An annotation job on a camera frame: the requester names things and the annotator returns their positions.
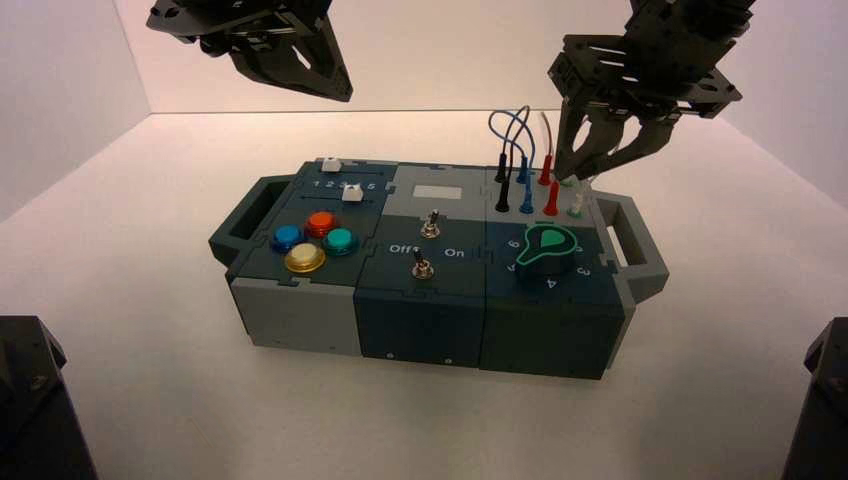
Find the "carrying handle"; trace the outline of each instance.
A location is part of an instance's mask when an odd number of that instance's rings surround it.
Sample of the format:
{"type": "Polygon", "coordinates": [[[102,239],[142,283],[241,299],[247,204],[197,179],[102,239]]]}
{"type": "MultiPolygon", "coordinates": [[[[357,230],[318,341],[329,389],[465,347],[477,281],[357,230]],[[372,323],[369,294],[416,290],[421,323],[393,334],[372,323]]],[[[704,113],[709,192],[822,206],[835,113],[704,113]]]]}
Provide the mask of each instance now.
{"type": "Polygon", "coordinates": [[[604,223],[618,237],[627,266],[621,268],[633,300],[641,303],[662,291],[668,281],[668,268],[633,199],[596,192],[604,223]]]}
{"type": "Polygon", "coordinates": [[[219,262],[229,267],[250,246],[253,234],[293,180],[294,175],[283,175],[256,182],[209,239],[212,254],[219,262]]]}

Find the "round push button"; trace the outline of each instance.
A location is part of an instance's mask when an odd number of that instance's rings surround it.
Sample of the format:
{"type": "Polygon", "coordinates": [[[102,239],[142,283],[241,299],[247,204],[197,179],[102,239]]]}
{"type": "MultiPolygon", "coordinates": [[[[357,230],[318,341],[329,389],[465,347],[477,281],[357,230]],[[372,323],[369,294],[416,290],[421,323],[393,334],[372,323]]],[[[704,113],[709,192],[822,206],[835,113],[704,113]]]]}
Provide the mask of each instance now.
{"type": "Polygon", "coordinates": [[[285,225],[274,232],[274,238],[271,239],[271,248],[275,252],[288,253],[295,245],[303,243],[303,234],[300,228],[295,225],[285,225]]]}
{"type": "Polygon", "coordinates": [[[327,255],[340,257],[356,250],[356,236],[346,228],[337,228],[324,237],[324,249],[327,255]]]}
{"type": "Polygon", "coordinates": [[[336,216],[330,212],[316,212],[306,221],[306,234],[313,238],[324,238],[339,225],[336,216]]]}
{"type": "Polygon", "coordinates": [[[321,268],[326,260],[324,250],[311,243],[301,243],[291,249],[284,261],[286,268],[294,273],[309,273],[321,268]]]}

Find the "screw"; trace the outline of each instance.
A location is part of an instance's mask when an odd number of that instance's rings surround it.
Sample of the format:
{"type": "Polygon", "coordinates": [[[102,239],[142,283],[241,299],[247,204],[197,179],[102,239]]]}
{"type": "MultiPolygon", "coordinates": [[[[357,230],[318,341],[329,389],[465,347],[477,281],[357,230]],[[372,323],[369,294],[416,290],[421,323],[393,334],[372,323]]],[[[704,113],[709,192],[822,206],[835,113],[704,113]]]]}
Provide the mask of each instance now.
{"type": "Polygon", "coordinates": [[[32,377],[32,383],[29,384],[29,389],[33,392],[41,390],[47,384],[47,377],[44,375],[36,375],[32,377]]]}

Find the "yellow button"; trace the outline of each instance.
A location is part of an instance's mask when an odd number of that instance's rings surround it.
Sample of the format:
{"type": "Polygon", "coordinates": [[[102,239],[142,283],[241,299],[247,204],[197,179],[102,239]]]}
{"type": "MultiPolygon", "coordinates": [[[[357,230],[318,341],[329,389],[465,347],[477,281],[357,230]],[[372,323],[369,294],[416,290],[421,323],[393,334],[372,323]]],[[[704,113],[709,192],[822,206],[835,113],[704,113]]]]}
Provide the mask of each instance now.
{"type": "Polygon", "coordinates": [[[301,243],[286,255],[285,264],[292,272],[309,273],[321,268],[326,260],[324,250],[311,243],[301,243]]]}

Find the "red button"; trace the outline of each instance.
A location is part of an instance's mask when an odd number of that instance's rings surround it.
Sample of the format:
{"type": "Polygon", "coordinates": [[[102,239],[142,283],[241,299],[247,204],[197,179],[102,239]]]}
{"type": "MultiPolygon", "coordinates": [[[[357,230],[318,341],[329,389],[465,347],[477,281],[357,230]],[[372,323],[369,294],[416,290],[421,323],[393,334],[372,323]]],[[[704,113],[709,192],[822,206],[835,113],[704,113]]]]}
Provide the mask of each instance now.
{"type": "Polygon", "coordinates": [[[324,238],[338,226],[339,221],[332,213],[316,212],[306,221],[306,234],[313,238],[324,238]]]}

